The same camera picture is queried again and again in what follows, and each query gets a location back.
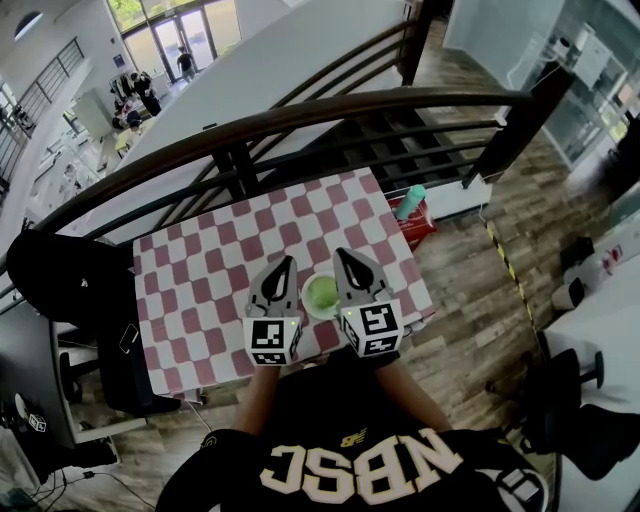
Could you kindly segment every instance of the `wooden floor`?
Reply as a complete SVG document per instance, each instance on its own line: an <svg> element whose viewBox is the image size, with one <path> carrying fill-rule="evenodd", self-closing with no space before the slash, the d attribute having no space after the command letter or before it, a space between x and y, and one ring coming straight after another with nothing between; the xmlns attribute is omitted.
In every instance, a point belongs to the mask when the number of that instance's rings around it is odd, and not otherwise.
<svg viewBox="0 0 640 512"><path fill-rule="evenodd" d="M497 86L465 55L441 49L442 35L443 26L434 24L416 85ZM460 109L432 109L430 113L438 120L491 114ZM491 204L483 211L524 285L537 327L552 317L549 297L561 281L559 251L577 235L598 235L606 205L597 195L569 199L563 189L566 176L555 150L538 135L494 186ZM525 351L538 355L532 328L480 218L473 214L450 220L438 225L438 230L415 254L437 314L410 340L403 361L456 428L505 426L513 406L486 393L484 386L493 380L513 389L522 382L521 355ZM209 404L202 414L212 428L230 424L244 385L208 391ZM168 478L197 450L205 434L190 409L151 418L147 428L115 438L122 463L105 470L154 503ZM534 463L551 478L552 461L541 457ZM66 474L68 480L81 477L75 468ZM185 497L196 492L206 490L185 489ZM69 486L54 506L54 510L65 508L147 510L106 476Z"/></svg>

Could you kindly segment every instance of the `window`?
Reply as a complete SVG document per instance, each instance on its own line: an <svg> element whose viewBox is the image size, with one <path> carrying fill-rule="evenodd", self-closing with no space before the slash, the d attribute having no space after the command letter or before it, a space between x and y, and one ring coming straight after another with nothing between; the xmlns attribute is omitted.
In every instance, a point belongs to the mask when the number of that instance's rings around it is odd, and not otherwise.
<svg viewBox="0 0 640 512"><path fill-rule="evenodd" d="M164 71L164 65L148 28L127 37L124 42L139 71L146 71L152 76Z"/></svg>
<svg viewBox="0 0 640 512"><path fill-rule="evenodd" d="M139 0L109 0L109 5L120 32L145 21Z"/></svg>
<svg viewBox="0 0 640 512"><path fill-rule="evenodd" d="M153 18L158 14L162 14L165 11L174 9L179 5L188 4L193 0L142 0L144 2L144 8L147 11L147 16Z"/></svg>
<svg viewBox="0 0 640 512"><path fill-rule="evenodd" d="M224 55L240 42L240 26L234 0L218 0L204 7L218 55Z"/></svg>

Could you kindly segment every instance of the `yellow black tape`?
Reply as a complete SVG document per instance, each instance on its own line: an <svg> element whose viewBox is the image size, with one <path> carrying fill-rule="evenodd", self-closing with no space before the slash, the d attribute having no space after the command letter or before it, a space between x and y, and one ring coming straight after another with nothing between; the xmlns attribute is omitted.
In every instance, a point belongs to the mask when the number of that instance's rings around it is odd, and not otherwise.
<svg viewBox="0 0 640 512"><path fill-rule="evenodd" d="M496 237L496 234L494 233L493 229L491 229L491 226L489 226L489 224L487 224L486 222L483 222L485 229L487 230L487 234L489 235L489 238L491 238L491 241L494 243L494 245L496 246L496 248L498 249L498 254L500 255L500 258L502 258L502 261L504 261L504 264L507 267L507 270L509 271L509 275L511 276L511 279L513 279L516 283L516 286L518 287L518 293L520 294L520 298L522 299L522 303L524 304L524 307L527 310L527 316L529 317L529 322L531 323L531 327L533 328L534 332L536 331L536 326L533 323L533 313L531 312L531 308L529 307L529 302L527 301L527 296L524 293L524 288L522 287L522 284L520 283L520 280L518 279L518 276L516 274L516 270L513 268L513 265L511 265L511 263L509 263L509 258L507 258L507 254L504 252L504 248L502 247L502 245L500 245L500 241L498 240L498 237Z"/></svg>

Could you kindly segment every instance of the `black chair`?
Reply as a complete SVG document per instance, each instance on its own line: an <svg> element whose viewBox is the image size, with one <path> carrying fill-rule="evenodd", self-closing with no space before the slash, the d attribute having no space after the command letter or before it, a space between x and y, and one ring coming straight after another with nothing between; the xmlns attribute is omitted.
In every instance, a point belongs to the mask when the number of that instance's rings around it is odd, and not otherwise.
<svg viewBox="0 0 640 512"><path fill-rule="evenodd" d="M77 377L96 366L107 404L136 416L176 410L180 400L153 394L139 334L130 250L83 238L23 231L7 253L22 296L55 322L96 333L98 360L61 358L65 397L79 398Z"/></svg>
<svg viewBox="0 0 640 512"><path fill-rule="evenodd" d="M541 366L529 366L521 396L503 395L487 383L487 391L520 404L507 428L522 428L520 447L525 453L560 453L569 458L591 480L604 478L630 457L640 444L640 415L611 412L595 405L582 405L581 386L604 382L602 353L595 356L593 370L580 374L578 357L567 350Z"/></svg>

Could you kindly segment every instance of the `table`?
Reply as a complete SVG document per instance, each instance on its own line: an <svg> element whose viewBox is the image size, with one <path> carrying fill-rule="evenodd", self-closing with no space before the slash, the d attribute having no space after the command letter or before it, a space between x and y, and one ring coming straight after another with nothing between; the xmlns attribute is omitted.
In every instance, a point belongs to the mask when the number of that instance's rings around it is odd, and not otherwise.
<svg viewBox="0 0 640 512"><path fill-rule="evenodd" d="M404 325L424 327L433 303L368 168L277 190L137 240L136 297L154 393L179 394L251 375L241 321L251 280L289 254L302 288L315 272L333 270L338 247L377 260L400 299ZM335 320L305 313L303 326L298 360L348 343Z"/></svg>
<svg viewBox="0 0 640 512"><path fill-rule="evenodd" d="M146 121L143 121L140 124L140 127L133 132L131 130L131 128L127 128L126 130L120 132L118 134L118 136L116 137L116 142L114 144L113 149L115 149L116 153L118 153L118 156L120 158L123 158L122 153L120 153L121 151L129 151L131 149L131 147L133 146L133 144L136 142L133 139L134 134L140 138L142 137L142 134L149 128L151 128L156 122L156 118L151 118L151 119L147 119Z"/></svg>

